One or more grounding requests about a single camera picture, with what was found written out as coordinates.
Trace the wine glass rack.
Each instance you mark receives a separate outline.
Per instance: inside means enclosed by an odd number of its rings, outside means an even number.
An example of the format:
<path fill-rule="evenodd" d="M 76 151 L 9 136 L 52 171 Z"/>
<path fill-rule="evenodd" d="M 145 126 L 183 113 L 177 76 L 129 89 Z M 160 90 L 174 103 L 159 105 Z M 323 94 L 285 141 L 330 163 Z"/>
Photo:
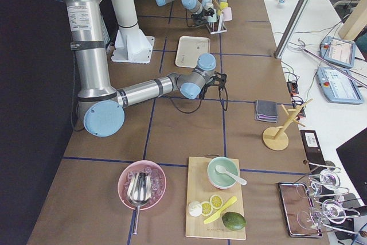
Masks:
<path fill-rule="evenodd" d="M 307 211 L 299 211 L 296 215 L 298 224 L 306 230 L 314 230 L 317 233 L 326 228 L 327 232 L 345 232 L 354 237 L 366 238 L 366 225 L 360 230 L 346 230 L 339 226 L 347 219 L 357 218 L 361 215 L 356 209 L 348 209 L 333 199 L 333 196 L 344 196 L 349 193 L 349 188 L 341 187 L 338 173 L 341 171 L 331 161 L 324 165 L 304 160 L 305 165 L 314 168 L 304 174 L 302 178 L 308 178 L 310 184 L 306 186 L 303 197 L 317 203 L 319 207 L 311 206 Z"/>

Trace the cream rectangular tray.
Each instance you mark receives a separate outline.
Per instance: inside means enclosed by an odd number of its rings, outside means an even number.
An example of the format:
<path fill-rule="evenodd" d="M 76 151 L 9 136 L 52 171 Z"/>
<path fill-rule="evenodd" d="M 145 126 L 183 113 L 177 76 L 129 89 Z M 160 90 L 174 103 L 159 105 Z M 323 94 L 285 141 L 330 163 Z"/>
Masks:
<path fill-rule="evenodd" d="M 178 42 L 175 65 L 194 68 L 203 53 L 209 53 L 210 39 L 207 37 L 181 36 Z"/>

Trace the metal ice scoop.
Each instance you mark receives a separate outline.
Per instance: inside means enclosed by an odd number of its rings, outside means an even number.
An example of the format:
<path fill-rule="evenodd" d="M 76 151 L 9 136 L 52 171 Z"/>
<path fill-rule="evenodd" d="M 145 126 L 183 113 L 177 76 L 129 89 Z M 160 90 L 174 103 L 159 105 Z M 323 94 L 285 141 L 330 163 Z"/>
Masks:
<path fill-rule="evenodd" d="M 147 204 L 151 198 L 151 178 L 146 172 L 137 172 L 131 179 L 127 191 L 127 200 L 135 207 L 134 229 L 132 234 L 138 231 L 138 219 L 141 206 Z"/>

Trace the white cup drying rack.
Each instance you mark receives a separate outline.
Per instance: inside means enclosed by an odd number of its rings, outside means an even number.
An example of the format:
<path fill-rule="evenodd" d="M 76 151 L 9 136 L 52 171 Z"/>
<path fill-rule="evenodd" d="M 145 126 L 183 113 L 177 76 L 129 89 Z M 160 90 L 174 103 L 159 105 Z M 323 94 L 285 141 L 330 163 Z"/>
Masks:
<path fill-rule="evenodd" d="M 210 34 L 218 34 L 227 31 L 227 27 L 225 26 L 225 21 L 223 21 L 222 14 L 220 16 L 217 15 L 218 4 L 217 0 L 212 0 L 211 2 L 214 5 L 215 13 L 217 16 L 217 21 L 215 23 L 207 23 L 206 27 Z"/>

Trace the wooden mug tree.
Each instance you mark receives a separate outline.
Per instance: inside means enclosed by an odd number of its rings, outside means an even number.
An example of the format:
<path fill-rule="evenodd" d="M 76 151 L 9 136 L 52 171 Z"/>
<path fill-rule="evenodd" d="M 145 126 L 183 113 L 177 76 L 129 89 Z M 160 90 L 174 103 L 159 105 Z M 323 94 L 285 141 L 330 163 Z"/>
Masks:
<path fill-rule="evenodd" d="M 279 151 L 284 150 L 288 146 L 289 141 L 285 130 L 291 123 L 294 122 L 305 127 L 304 124 L 297 121 L 296 117 L 298 116 L 301 109 L 309 104 L 312 100 L 313 99 L 310 99 L 305 103 L 291 109 L 285 108 L 283 104 L 281 105 L 282 109 L 288 116 L 285 123 L 282 126 L 269 127 L 263 131 L 262 140 L 269 149 Z"/>

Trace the green plastic cup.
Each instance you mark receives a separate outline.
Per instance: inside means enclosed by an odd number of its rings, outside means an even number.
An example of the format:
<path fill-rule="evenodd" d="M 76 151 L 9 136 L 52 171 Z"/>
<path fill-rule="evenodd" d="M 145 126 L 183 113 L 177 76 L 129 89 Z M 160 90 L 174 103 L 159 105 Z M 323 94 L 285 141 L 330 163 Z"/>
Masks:
<path fill-rule="evenodd" d="M 208 23 L 215 23 L 217 21 L 216 13 L 207 16 Z"/>

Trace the yellow plastic knife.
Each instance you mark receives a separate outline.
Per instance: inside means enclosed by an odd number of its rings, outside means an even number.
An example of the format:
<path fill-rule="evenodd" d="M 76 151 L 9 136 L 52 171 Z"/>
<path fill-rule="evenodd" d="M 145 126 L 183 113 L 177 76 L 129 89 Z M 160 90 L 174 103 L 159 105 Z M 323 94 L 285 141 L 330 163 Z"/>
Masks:
<path fill-rule="evenodd" d="M 212 214 L 209 218 L 205 219 L 203 221 L 204 224 L 209 224 L 212 223 L 214 221 L 216 221 L 217 219 L 220 218 L 220 215 L 222 213 L 222 211 L 224 211 L 225 209 L 227 209 L 228 207 L 230 207 L 231 205 L 233 205 L 235 202 L 237 201 L 237 197 L 236 196 L 232 196 L 226 203 L 223 204 L 223 206 L 221 208 L 219 208 L 214 214 Z"/>

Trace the lemon slice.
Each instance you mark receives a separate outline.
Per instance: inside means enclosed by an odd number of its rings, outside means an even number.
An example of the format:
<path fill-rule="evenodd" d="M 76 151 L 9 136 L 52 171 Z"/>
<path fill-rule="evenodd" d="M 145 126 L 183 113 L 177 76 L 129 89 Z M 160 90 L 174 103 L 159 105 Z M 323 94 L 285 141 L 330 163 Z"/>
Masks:
<path fill-rule="evenodd" d="M 202 201 L 201 202 L 201 209 L 202 209 L 201 214 L 203 216 L 209 216 L 213 212 L 213 207 L 212 207 L 212 205 L 209 201 Z"/>
<path fill-rule="evenodd" d="M 220 209 L 223 205 L 223 199 L 217 194 L 211 195 L 209 202 L 211 203 L 213 209 Z"/>

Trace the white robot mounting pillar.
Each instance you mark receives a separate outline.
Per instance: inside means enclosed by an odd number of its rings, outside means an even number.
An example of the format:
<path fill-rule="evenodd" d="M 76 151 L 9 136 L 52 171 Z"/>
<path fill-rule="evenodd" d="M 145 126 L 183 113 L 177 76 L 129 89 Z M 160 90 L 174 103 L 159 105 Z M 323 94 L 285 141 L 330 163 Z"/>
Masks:
<path fill-rule="evenodd" d="M 112 61 L 148 64 L 155 38 L 145 36 L 139 27 L 134 0 L 111 0 L 119 25 Z"/>

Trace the black monitor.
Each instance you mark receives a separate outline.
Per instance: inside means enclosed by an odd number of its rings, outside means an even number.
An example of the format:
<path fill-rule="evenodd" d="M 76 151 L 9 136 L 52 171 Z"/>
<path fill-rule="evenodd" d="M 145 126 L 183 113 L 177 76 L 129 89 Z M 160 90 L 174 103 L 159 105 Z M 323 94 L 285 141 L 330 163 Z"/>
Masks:
<path fill-rule="evenodd" d="M 337 154 L 366 205 L 366 129 L 337 148 Z"/>

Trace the yellow plastic cup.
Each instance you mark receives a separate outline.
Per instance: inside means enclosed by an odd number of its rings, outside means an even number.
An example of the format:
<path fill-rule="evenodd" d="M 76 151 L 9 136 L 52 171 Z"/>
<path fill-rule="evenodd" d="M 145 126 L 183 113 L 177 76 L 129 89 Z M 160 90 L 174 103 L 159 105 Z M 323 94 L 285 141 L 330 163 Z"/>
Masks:
<path fill-rule="evenodd" d="M 220 2 L 220 3 L 218 4 L 217 15 L 218 15 L 218 16 L 220 16 L 220 15 L 221 15 L 221 13 L 222 13 L 222 11 L 223 11 L 226 7 L 228 7 L 228 3 L 227 3 L 227 2 Z"/>

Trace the black metal tray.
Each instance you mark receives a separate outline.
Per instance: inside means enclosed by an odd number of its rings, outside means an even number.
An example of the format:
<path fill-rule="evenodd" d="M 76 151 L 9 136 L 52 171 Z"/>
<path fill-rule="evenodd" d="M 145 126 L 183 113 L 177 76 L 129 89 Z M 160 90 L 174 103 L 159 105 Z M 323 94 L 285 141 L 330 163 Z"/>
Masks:
<path fill-rule="evenodd" d="M 314 206 L 306 196 L 307 185 L 302 182 L 279 182 L 278 191 L 288 235 L 292 238 L 321 238 L 320 230 L 302 227 L 297 219 L 302 215 L 308 217 L 310 208 Z"/>

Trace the upper teach pendant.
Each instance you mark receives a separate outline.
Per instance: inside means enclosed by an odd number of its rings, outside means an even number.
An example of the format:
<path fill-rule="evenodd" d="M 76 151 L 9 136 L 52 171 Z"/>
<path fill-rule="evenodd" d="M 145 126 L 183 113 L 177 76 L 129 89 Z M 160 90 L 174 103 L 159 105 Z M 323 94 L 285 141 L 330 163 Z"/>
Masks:
<path fill-rule="evenodd" d="M 355 53 L 356 44 L 353 41 L 327 36 L 321 42 L 321 58 L 344 68 L 350 69 L 354 67 Z"/>

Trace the pink plastic cup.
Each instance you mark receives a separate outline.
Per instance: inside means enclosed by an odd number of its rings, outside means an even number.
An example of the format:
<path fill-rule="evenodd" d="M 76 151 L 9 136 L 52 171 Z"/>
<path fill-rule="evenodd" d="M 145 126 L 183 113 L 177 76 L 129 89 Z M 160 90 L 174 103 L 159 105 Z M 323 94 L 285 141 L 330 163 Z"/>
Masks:
<path fill-rule="evenodd" d="M 223 21 L 231 21 L 232 20 L 232 8 L 231 7 L 225 7 L 221 11 Z"/>

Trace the folded grey cloth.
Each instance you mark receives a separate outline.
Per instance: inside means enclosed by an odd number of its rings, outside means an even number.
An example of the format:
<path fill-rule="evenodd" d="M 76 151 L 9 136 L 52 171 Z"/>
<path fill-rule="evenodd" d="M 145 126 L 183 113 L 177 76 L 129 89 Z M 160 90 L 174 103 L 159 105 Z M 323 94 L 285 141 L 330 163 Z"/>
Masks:
<path fill-rule="evenodd" d="M 276 102 L 267 100 L 255 101 L 255 120 L 263 122 L 277 122 L 278 109 Z"/>

